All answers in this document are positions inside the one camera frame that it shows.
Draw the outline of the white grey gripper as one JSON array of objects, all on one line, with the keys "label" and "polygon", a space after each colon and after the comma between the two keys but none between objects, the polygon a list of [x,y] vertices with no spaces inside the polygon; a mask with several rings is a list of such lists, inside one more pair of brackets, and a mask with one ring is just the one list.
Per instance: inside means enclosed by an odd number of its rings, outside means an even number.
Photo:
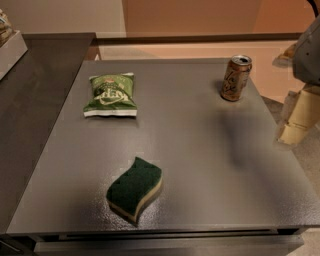
[{"label": "white grey gripper", "polygon": [[308,84],[299,92],[290,91],[282,108],[277,141],[290,146],[298,145],[320,122],[320,15],[297,41],[293,74]]}]

